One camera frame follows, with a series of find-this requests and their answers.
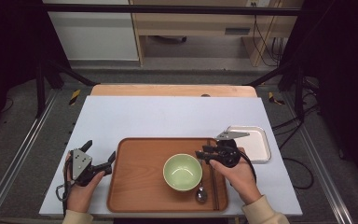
metal spoon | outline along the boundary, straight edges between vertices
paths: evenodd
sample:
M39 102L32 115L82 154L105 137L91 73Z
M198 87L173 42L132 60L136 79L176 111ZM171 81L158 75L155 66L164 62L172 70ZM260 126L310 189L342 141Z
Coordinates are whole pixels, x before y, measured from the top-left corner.
M202 178L200 181L200 188L196 192L196 200L200 203L205 203L206 199L208 198L208 194L206 193L206 190L202 186Z

white plate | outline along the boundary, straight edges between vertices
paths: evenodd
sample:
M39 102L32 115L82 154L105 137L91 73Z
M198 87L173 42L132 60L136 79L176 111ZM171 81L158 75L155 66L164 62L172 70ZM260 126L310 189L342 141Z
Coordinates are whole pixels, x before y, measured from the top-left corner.
M249 133L249 136L236 138L237 147L243 147L246 155L252 163L265 163L271 159L271 151L266 133L260 127L255 126L229 126L228 131Z

hand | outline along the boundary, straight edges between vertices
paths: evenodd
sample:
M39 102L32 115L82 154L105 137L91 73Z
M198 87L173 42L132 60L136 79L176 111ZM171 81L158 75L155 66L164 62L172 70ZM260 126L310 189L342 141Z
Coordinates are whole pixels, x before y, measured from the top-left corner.
M72 179L69 171L67 172L68 179ZM92 178L87 186L81 187L77 184L74 184L71 187L69 196L67 199L67 209L78 212L78 213L87 213L89 211L92 194L97 188L100 181L103 179L104 171L98 173Z
M227 168L214 160L210 160L209 163L217 172L227 178L246 204L254 203L261 198L262 195L255 183L251 167L244 158L241 158L240 162L232 168Z

ceramic bowl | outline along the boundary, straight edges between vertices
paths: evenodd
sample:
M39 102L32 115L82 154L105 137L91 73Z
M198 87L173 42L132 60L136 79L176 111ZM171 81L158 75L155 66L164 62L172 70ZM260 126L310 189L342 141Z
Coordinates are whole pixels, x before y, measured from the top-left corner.
M163 175L171 188L188 191L201 181L202 168L196 158L188 154L176 154L165 162Z

wooden tray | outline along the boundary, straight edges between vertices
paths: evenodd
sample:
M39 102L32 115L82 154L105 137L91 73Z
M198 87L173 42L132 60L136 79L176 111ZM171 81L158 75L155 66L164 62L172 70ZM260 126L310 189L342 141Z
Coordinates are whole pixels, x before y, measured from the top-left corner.
M108 209L117 213L225 210L228 205L226 180L205 162L202 163L202 185L208 193L205 203L195 199L198 188L179 192L169 187L162 176L162 168L169 157L178 153L196 157L195 151L208 144L215 146L216 142L212 138L123 139L117 148L107 199Z

